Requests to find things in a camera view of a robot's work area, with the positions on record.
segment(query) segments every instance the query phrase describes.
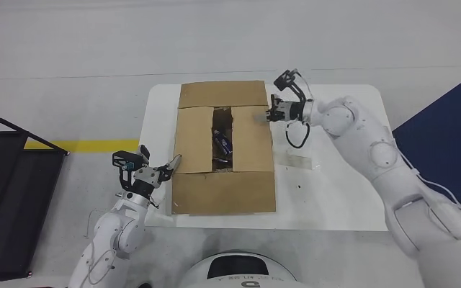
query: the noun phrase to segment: cable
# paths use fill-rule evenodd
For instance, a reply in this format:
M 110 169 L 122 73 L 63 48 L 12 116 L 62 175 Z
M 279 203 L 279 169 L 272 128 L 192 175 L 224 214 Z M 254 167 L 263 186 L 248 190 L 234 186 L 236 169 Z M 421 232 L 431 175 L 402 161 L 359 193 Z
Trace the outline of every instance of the cable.
M 304 79 L 304 77 L 301 76 L 301 74 L 299 72 L 296 72 L 296 74 L 301 77 L 301 79 L 304 81 L 305 85 L 308 87 L 308 91 L 309 91 L 309 94 L 310 94 L 310 98 L 312 99 L 315 99 L 315 97 L 312 95 L 312 91 L 310 90 L 310 86 L 309 86 L 309 83 Z
M 299 148 L 301 148 L 301 147 L 304 146 L 305 141 L 306 141 L 306 140 L 308 139 L 308 137 L 309 137 L 309 134 L 310 134 L 310 125 L 309 125 L 308 123 L 304 123 L 304 124 L 307 126 L 308 130 L 306 131 L 306 134 L 305 134 L 304 139 L 303 139 L 303 141 L 301 142 L 301 144 L 300 144 L 299 146 L 296 146 L 295 144 L 293 144 L 293 143 L 290 141 L 290 137 L 288 136 L 288 128 L 289 128 L 290 125 L 293 124 L 293 123 L 294 123 L 294 122 L 290 122 L 290 123 L 287 124 L 287 127 L 285 128 L 285 137 L 287 138 L 287 142 L 288 142 L 293 148 L 299 149 Z
M 97 212 L 106 212 L 106 213 L 113 213 L 113 210 L 109 210 L 109 211 L 107 211 L 107 210 L 98 210 L 98 209 L 92 210 L 92 211 L 89 213 L 89 215 L 88 215 L 88 221 L 86 222 L 86 234 L 84 235 L 84 237 L 85 237 L 86 239 L 89 239 L 89 238 L 88 238 L 88 234 L 89 234 L 89 219 L 91 218 L 91 214 L 92 214 L 94 211 L 97 211 Z
M 102 275 L 101 279 L 99 279 L 98 281 L 96 282 L 92 282 L 91 281 L 91 273 L 93 272 L 93 269 L 94 267 L 96 267 L 96 265 L 101 261 L 102 257 L 104 257 L 106 255 L 107 252 L 112 252 L 112 262 L 110 263 L 110 265 L 107 267 L 107 271 L 104 273 L 104 275 Z M 114 263 L 114 260 L 115 260 L 115 255 L 116 255 L 116 252 L 114 249 L 109 249 L 109 250 L 106 250 L 97 260 L 96 262 L 94 262 L 94 264 L 91 264 L 88 265 L 88 274 L 87 274 L 87 277 L 88 277 L 88 282 L 91 284 L 91 285 L 96 285 L 98 283 L 100 283 L 107 275 L 107 273 L 109 273 L 113 263 Z M 91 240 L 91 260 L 93 261 L 94 260 L 94 241 Z
M 432 182 L 432 181 L 429 181 L 429 180 L 426 180 L 424 179 L 421 174 L 419 173 L 419 170 L 415 168 L 415 166 L 413 166 L 413 164 L 411 164 L 411 162 L 405 157 L 405 155 L 402 153 L 402 151 L 400 151 L 400 149 L 397 147 L 397 144 L 395 144 L 395 148 L 397 149 L 397 151 L 400 153 L 400 155 L 402 156 L 403 160 L 406 162 L 406 164 L 410 167 L 410 169 L 412 170 L 412 172 L 415 173 L 416 177 L 419 178 L 419 180 L 423 181 L 424 183 L 426 184 L 431 184 L 431 185 L 434 185 L 436 187 L 439 187 L 440 189 L 443 189 L 445 190 L 446 193 L 448 193 L 448 195 L 451 196 L 451 198 L 453 199 L 453 201 L 455 202 L 456 206 L 458 208 L 461 209 L 461 204 L 460 202 L 458 201 L 458 199 L 456 198 L 456 196 L 446 187 L 438 184 L 438 183 L 435 183 L 435 182 Z

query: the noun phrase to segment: open cardboard box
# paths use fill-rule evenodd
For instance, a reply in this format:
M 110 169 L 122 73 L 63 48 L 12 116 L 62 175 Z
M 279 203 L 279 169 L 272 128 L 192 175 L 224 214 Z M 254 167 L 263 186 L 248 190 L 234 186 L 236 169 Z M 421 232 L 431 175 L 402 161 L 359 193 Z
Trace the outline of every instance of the open cardboard box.
M 172 214 L 229 215 L 275 211 L 272 135 L 254 115 L 268 109 L 263 81 L 183 84 L 174 154 L 182 162 L 172 179 Z M 232 142 L 222 169 L 212 132 Z

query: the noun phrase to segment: object inside box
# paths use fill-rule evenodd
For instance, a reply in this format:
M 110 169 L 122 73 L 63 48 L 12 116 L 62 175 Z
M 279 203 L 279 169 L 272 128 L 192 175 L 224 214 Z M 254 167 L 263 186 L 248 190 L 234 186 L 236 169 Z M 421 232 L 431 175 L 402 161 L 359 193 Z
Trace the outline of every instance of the object inside box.
M 213 111 L 212 133 L 212 171 L 232 171 L 232 110 L 230 107 L 217 107 Z

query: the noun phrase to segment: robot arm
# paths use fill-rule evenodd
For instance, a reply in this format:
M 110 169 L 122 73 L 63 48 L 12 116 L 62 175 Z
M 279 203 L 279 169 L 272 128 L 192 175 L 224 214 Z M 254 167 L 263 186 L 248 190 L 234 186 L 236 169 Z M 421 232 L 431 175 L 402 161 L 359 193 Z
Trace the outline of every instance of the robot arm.
M 328 104 L 313 99 L 305 101 L 302 112 L 299 107 L 298 102 L 284 102 L 274 95 L 267 120 L 274 121 L 273 112 L 282 121 L 298 120 L 294 115 L 302 114 L 302 123 L 321 126 L 344 160 L 380 195 L 386 225 L 402 251 L 418 261 L 425 285 L 460 287 L 459 203 L 426 186 L 419 172 L 407 166 L 389 129 L 354 98 Z
M 138 248 L 146 230 L 144 220 L 152 203 L 151 193 L 171 178 L 181 161 L 178 155 L 165 166 L 152 168 L 148 158 L 149 152 L 143 145 L 137 154 L 118 151 L 112 155 L 112 164 L 119 167 L 125 191 L 114 208 L 97 221 L 95 236 L 72 273 L 70 288 L 124 287 L 130 254 Z M 135 216 L 127 216 L 128 210 Z

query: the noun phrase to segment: gray floor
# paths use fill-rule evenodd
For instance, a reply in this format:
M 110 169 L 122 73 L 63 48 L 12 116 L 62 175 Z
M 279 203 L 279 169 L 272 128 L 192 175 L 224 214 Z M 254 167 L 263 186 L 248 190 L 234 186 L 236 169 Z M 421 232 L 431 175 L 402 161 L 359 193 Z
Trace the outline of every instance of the gray floor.
M 139 138 L 150 88 L 273 81 L 370 84 L 395 128 L 458 85 L 458 0 L 1 0 L 0 117 L 49 140 Z M 155 147 L 149 148 L 155 153 Z M 0 287 L 65 287 L 88 214 L 120 190 L 110 154 L 67 160 L 34 276 Z M 93 225 L 98 217 L 94 213 Z M 174 287 L 203 256 L 264 253 L 314 287 L 422 287 L 388 233 L 151 228 L 127 287 Z

